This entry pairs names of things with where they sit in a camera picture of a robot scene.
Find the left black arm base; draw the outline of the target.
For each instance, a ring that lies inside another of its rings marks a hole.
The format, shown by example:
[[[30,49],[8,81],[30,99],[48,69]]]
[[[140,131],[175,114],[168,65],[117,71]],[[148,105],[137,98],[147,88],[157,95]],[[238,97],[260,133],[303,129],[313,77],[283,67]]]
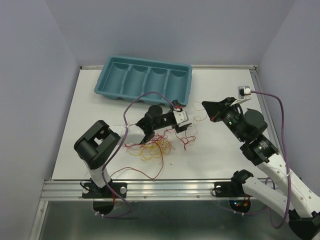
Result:
[[[93,200],[92,208],[96,215],[103,218],[116,218],[117,216],[112,213],[116,205],[116,199],[127,197],[128,184],[126,182],[110,182],[109,187],[98,187],[93,181],[80,182],[82,187],[82,198]]]

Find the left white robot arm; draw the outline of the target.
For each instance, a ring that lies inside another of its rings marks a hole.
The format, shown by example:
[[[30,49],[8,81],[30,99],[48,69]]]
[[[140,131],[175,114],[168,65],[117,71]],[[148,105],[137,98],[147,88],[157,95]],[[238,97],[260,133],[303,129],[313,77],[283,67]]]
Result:
[[[157,130],[171,127],[176,133],[187,130],[189,117],[186,106],[172,101],[170,110],[163,112],[160,105],[151,105],[144,116],[131,125],[108,125],[103,120],[95,122],[74,144],[74,150],[85,163],[93,181],[94,191],[100,197],[111,193],[111,177],[106,170],[107,162],[125,144],[144,145],[150,142]]]

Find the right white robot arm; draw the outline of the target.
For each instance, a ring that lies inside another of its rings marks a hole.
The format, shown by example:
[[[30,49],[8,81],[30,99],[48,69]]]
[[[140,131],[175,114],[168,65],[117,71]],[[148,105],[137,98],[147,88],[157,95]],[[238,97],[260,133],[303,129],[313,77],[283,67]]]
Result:
[[[319,235],[320,197],[290,169],[280,151],[264,136],[263,132],[268,127],[264,116],[255,109],[243,111],[234,97],[220,102],[203,101],[201,104],[210,121],[223,122],[242,143],[242,154],[279,189],[270,188],[243,169],[231,178],[231,192],[235,195],[245,193],[258,199],[282,216],[302,240],[312,240]]]

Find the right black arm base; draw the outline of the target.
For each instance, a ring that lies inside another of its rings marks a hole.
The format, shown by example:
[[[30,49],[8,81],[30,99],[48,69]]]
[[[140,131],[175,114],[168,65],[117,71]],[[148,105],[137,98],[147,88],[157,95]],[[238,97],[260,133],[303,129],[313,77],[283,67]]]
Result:
[[[217,181],[213,184],[211,195],[216,198],[228,198],[230,209],[235,214],[249,215],[251,208],[251,196],[246,194],[243,184],[254,175],[243,169],[236,171],[230,181]]]

